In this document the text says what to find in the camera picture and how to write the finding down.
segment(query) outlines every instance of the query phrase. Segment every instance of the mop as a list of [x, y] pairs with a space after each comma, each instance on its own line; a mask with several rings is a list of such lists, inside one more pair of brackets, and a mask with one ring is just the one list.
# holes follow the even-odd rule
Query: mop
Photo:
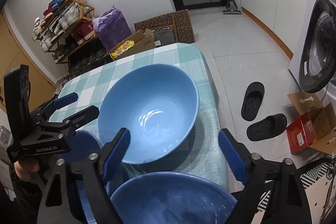
[[226, 10], [223, 11], [223, 14], [241, 15], [242, 13], [238, 10], [235, 0], [227, 0]]

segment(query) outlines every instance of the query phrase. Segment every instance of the purple plastic bag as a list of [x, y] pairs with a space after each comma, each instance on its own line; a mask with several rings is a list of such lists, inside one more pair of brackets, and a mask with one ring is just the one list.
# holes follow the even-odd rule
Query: purple plastic bag
[[122, 12], [115, 8], [93, 19], [93, 28], [107, 51], [129, 37], [129, 29]]

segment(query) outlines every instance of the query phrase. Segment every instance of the table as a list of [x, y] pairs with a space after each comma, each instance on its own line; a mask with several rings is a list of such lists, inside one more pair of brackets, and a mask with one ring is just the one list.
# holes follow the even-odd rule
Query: table
[[[169, 155], [149, 164], [123, 164], [128, 178], [148, 172], [175, 171], [200, 176], [228, 190], [226, 160], [217, 139], [220, 130], [217, 112], [219, 96], [203, 54], [193, 45], [174, 43], [158, 47], [122, 58], [70, 80], [59, 97], [76, 92], [79, 99], [57, 110], [49, 121], [61, 122], [90, 105], [100, 107], [107, 92], [121, 77], [131, 70], [153, 63], [173, 64], [194, 79], [199, 91], [199, 112], [193, 130]], [[96, 125], [97, 120], [94, 120], [83, 129], [98, 136]]]

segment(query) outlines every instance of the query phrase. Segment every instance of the blue bowl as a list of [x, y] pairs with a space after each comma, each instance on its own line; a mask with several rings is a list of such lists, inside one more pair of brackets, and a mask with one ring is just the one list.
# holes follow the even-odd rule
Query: blue bowl
[[214, 224], [225, 223], [237, 200], [209, 180], [155, 172], [121, 185], [111, 202], [124, 224]]
[[[71, 151], [60, 155], [60, 157], [65, 159], [67, 162], [84, 160], [91, 153], [98, 153], [102, 148], [102, 145], [97, 137], [86, 130], [77, 130], [76, 135], [68, 141], [68, 144], [71, 148]], [[105, 187], [107, 193], [109, 192], [108, 185]], [[88, 223], [93, 223], [96, 220], [84, 190], [84, 182], [76, 181], [76, 186], [86, 220]]]
[[199, 108], [192, 78], [173, 65], [153, 64], [122, 77], [104, 98], [98, 117], [102, 143], [121, 127], [131, 133], [124, 163], [144, 164], [173, 151], [192, 129]]

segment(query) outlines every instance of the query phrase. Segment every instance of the human hand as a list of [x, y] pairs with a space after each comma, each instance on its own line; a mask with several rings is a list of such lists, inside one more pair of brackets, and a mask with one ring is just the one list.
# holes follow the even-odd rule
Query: human hand
[[[59, 155], [52, 155], [49, 158], [49, 167], [53, 167], [58, 159]], [[20, 180], [37, 184], [34, 179], [36, 176], [32, 176], [31, 174], [38, 172], [40, 169], [36, 159], [28, 157], [22, 158], [14, 163], [14, 169]]]

